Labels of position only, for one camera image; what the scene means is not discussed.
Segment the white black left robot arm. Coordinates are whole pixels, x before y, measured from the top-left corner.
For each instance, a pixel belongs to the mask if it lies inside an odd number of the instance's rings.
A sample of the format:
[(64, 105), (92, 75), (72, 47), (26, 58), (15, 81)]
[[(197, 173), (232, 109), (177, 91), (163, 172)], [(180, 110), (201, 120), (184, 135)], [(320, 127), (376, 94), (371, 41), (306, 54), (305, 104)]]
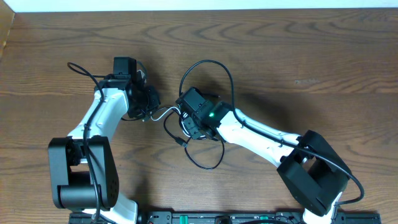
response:
[(110, 142), (120, 121), (146, 121), (160, 105), (147, 72), (131, 57), (115, 57), (108, 75), (92, 75), (69, 62), (70, 70), (90, 77), (94, 100), (78, 126), (48, 145), (53, 203), (68, 209), (69, 223), (147, 223), (137, 202), (119, 191)]

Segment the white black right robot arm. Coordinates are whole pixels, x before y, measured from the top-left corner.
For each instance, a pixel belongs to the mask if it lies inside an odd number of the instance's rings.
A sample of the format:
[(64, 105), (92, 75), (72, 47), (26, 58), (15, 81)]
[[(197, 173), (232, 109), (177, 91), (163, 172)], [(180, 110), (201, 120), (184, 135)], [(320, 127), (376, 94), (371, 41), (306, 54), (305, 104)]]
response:
[(202, 136), (244, 147), (276, 166), (277, 173), (304, 207), (305, 223), (331, 223), (351, 171), (323, 136), (303, 136), (271, 128), (224, 101), (214, 103), (191, 87), (176, 100), (193, 139)]

